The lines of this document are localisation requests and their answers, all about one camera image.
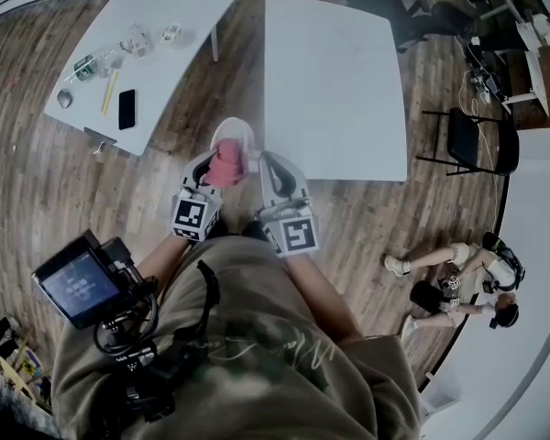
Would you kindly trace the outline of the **black folding chair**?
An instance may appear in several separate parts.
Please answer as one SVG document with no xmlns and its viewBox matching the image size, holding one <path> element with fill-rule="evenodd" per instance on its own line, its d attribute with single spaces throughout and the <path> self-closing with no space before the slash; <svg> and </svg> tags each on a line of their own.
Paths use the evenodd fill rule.
<svg viewBox="0 0 550 440">
<path fill-rule="evenodd" d="M 433 156 L 427 158 L 417 155 L 418 160 L 441 165 L 455 166 L 455 172 L 447 176 L 465 175 L 485 172 L 493 176 L 506 177 L 513 174 L 520 161 L 520 139 L 515 127 L 505 119 L 493 119 L 483 116 L 467 115 L 459 108 L 451 108 L 448 112 L 423 110 L 427 116 L 436 116 L 436 131 L 434 136 Z M 446 152 L 453 161 L 436 157 L 440 123 L 447 119 Z M 498 155 L 494 167 L 484 169 L 479 166 L 479 128 L 483 123 L 494 124 L 498 137 Z"/>
</svg>

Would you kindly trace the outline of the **person's left forearm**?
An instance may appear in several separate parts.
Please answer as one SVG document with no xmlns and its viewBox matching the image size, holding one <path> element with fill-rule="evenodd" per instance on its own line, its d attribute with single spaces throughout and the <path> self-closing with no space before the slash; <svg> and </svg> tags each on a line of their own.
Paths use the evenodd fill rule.
<svg viewBox="0 0 550 440">
<path fill-rule="evenodd" d="M 137 270 L 142 277 L 153 277 L 157 280 L 156 298 L 173 282 L 182 256 L 189 247 L 188 240 L 183 237 L 169 235 L 137 266 Z"/>
</svg>

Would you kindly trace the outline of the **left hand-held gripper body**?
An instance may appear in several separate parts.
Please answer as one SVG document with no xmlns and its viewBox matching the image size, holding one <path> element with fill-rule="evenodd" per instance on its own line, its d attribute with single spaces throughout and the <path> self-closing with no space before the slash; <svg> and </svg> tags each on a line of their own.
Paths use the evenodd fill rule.
<svg viewBox="0 0 550 440">
<path fill-rule="evenodd" d="M 209 187 L 190 190 L 180 186 L 170 222 L 173 235 L 194 242 L 206 240 L 206 236 L 220 219 L 224 203 L 223 194 L 211 195 Z"/>
</svg>

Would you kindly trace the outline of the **white table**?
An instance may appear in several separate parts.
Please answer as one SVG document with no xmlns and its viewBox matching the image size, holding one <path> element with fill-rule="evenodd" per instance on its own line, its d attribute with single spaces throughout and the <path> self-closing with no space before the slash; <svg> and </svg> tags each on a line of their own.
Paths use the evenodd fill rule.
<svg viewBox="0 0 550 440">
<path fill-rule="evenodd" d="M 403 182 L 401 76 L 390 22 L 319 0 L 265 0 L 267 150 L 310 180 Z"/>
<path fill-rule="evenodd" d="M 44 113 L 63 124 L 83 131 L 84 127 L 117 140 L 114 147 L 140 156 L 144 153 L 175 90 L 198 51 L 226 10 L 236 0 L 109 0 L 82 35 L 55 82 Z M 144 59 L 128 48 L 129 27 L 142 25 L 149 33 L 154 50 Z M 161 31 L 180 24 L 181 34 L 171 44 L 160 41 Z M 92 55 L 96 74 L 79 81 L 73 65 Z M 108 78 L 118 69 L 118 78 L 106 116 L 101 109 Z M 73 101 L 62 109 L 57 92 L 67 89 Z M 118 96 L 134 89 L 136 125 L 118 128 Z"/>
</svg>

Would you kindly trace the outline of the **clear plastic cup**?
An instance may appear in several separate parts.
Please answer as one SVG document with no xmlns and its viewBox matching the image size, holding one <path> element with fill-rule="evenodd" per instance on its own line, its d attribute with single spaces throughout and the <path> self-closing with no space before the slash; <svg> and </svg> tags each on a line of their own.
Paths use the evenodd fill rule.
<svg viewBox="0 0 550 440">
<path fill-rule="evenodd" d="M 130 53 L 138 59 L 146 58 L 154 50 L 149 33 L 138 23 L 133 23 L 129 27 L 127 45 Z"/>
</svg>

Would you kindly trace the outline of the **black chest monitor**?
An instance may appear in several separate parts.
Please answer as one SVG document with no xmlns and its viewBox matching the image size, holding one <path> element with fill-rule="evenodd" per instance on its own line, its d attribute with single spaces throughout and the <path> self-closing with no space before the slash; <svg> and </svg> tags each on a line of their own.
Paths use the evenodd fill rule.
<svg viewBox="0 0 550 440">
<path fill-rule="evenodd" d="M 40 265 L 32 279 L 79 330 L 134 306 L 143 282 L 124 242 L 114 237 L 102 244 L 91 230 Z"/>
</svg>

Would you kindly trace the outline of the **pink cloth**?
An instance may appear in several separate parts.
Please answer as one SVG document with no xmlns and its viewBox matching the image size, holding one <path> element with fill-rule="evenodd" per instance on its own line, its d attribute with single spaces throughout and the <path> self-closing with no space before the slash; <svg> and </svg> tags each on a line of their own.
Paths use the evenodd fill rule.
<svg viewBox="0 0 550 440">
<path fill-rule="evenodd" d="M 248 176 L 248 157 L 238 140 L 222 139 L 210 159 L 203 182 L 218 188 L 235 186 Z"/>
</svg>

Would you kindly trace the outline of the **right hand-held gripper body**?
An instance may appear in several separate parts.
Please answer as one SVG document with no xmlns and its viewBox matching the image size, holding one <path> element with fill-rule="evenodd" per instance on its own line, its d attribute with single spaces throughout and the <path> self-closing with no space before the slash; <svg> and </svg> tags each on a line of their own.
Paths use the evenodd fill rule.
<svg viewBox="0 0 550 440">
<path fill-rule="evenodd" d="M 310 196 L 275 199 L 263 193 L 258 220 L 263 234 L 279 257 L 319 249 L 316 216 Z"/>
</svg>

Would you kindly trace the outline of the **black smartphone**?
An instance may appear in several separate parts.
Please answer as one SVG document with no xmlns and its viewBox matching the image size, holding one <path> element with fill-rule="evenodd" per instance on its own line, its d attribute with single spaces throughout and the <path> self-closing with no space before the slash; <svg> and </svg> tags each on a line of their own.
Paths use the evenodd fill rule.
<svg viewBox="0 0 550 440">
<path fill-rule="evenodd" d="M 127 90 L 118 95 L 118 128 L 126 130 L 136 125 L 137 92 Z"/>
</svg>

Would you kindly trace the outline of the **yellow wooden toy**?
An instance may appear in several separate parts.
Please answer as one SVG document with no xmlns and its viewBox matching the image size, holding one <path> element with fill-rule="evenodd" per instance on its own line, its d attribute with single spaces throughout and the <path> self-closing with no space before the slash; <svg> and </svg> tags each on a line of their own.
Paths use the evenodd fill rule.
<svg viewBox="0 0 550 440">
<path fill-rule="evenodd" d="M 29 398 L 33 403 L 37 403 L 37 398 L 32 392 L 32 389 L 21 378 L 18 372 L 0 356 L 0 374 L 5 378 L 5 381 L 15 391 L 18 391 Z"/>
</svg>

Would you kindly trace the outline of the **person's olive shirt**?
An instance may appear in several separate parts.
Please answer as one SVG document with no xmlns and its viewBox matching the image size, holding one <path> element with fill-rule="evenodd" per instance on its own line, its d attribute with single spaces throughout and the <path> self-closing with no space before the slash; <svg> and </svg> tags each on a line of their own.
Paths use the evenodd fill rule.
<svg viewBox="0 0 550 440">
<path fill-rule="evenodd" d="M 201 317 L 214 272 L 203 359 L 174 392 L 174 411 L 148 423 L 120 419 L 112 361 L 91 330 L 67 326 L 51 399 L 71 440 L 419 440 L 418 391 L 400 339 L 338 346 L 316 324 L 271 245 L 225 236 L 189 247 L 159 308 L 159 354 Z"/>
</svg>

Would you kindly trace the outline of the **black bucket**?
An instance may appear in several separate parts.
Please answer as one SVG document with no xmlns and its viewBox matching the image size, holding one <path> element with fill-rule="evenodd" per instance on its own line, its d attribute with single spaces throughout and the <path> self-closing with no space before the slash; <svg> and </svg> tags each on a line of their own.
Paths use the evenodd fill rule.
<svg viewBox="0 0 550 440">
<path fill-rule="evenodd" d="M 441 312 L 441 303 L 445 301 L 444 298 L 443 291 L 426 280 L 416 282 L 410 292 L 410 301 L 429 314 Z"/>
</svg>

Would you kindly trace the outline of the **person's black trousers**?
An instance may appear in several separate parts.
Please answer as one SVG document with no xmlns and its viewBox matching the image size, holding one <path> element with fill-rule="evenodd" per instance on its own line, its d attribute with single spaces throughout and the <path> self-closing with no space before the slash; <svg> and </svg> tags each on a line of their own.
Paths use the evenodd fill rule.
<svg viewBox="0 0 550 440">
<path fill-rule="evenodd" d="M 235 233 L 229 230 L 228 225 L 223 219 L 219 219 L 212 227 L 212 230 L 206 236 L 206 239 L 209 240 L 228 236 L 240 236 L 253 238 L 264 242 L 268 241 L 266 235 L 262 230 L 261 222 L 258 220 L 248 222 L 240 233 Z"/>
</svg>

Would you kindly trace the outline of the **white wooden shelf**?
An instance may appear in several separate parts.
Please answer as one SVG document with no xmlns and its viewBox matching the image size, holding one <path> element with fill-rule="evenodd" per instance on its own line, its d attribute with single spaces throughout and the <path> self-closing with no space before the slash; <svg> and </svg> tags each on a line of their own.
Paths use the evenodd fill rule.
<svg viewBox="0 0 550 440">
<path fill-rule="evenodd" d="M 461 389 L 456 376 L 425 373 L 425 385 L 420 399 L 420 414 L 422 425 L 429 422 L 432 417 L 441 413 L 460 401 Z"/>
</svg>

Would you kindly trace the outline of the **small white desk fan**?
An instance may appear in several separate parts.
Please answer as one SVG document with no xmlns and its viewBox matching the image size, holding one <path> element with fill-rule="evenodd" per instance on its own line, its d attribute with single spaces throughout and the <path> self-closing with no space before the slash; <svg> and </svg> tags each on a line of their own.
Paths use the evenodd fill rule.
<svg viewBox="0 0 550 440">
<path fill-rule="evenodd" d="M 210 149 L 216 149 L 224 139 L 235 139 L 247 155 L 249 164 L 256 164 L 260 151 L 255 148 L 255 135 L 252 127 L 243 119 L 228 117 L 214 131 Z"/>
</svg>

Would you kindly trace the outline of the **grey table clamp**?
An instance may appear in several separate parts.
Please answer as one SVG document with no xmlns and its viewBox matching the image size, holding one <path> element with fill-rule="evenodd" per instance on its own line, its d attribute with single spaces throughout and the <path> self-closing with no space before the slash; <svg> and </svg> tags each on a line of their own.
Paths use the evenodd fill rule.
<svg viewBox="0 0 550 440">
<path fill-rule="evenodd" d="M 94 155 L 98 155 L 102 152 L 104 147 L 106 146 L 114 146 L 117 142 L 116 139 L 108 137 L 106 135 L 103 135 L 101 133 L 98 133 L 91 128 L 85 126 L 83 128 L 83 132 L 87 135 L 89 138 L 88 140 L 88 146 L 92 149 L 92 153 Z"/>
</svg>

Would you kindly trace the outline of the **yellow pencil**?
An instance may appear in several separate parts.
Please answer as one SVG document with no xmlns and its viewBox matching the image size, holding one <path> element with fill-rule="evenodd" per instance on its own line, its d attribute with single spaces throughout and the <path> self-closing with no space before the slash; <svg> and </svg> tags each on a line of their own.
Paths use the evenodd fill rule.
<svg viewBox="0 0 550 440">
<path fill-rule="evenodd" d="M 117 78 L 118 78 L 118 72 L 119 72 L 119 69 L 112 69 L 111 74 L 108 78 L 108 83 L 106 85 L 106 90 L 105 90 L 105 93 L 104 93 L 104 102 L 103 102 L 102 109 L 101 109 L 102 116 L 106 116 L 106 114 L 108 112 L 109 105 L 110 105 L 112 95 L 113 95 L 113 91 L 114 91 L 115 86 L 116 86 L 116 81 L 117 81 Z"/>
</svg>

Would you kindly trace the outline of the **person's right forearm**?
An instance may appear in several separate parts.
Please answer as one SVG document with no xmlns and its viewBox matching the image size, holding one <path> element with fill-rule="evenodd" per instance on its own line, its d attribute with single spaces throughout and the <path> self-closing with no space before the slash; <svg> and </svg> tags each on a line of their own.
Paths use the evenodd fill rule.
<svg viewBox="0 0 550 440">
<path fill-rule="evenodd" d="M 352 311 L 309 255 L 288 256 L 284 261 L 313 319 L 331 340 L 341 347 L 364 339 Z"/>
</svg>

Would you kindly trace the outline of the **white standing desk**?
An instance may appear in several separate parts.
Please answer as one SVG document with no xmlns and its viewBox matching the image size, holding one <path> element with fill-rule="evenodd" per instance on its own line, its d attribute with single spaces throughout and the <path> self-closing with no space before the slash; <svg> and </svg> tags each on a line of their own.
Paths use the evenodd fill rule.
<svg viewBox="0 0 550 440">
<path fill-rule="evenodd" d="M 520 93 L 516 95 L 510 95 L 502 102 L 502 106 L 509 115 L 512 114 L 511 107 L 518 103 L 529 102 L 537 100 L 542 107 L 546 116 L 549 116 L 549 105 L 545 89 L 545 81 L 542 73 L 539 53 L 533 51 L 525 51 L 524 58 L 527 64 L 530 87 L 526 93 Z"/>
</svg>

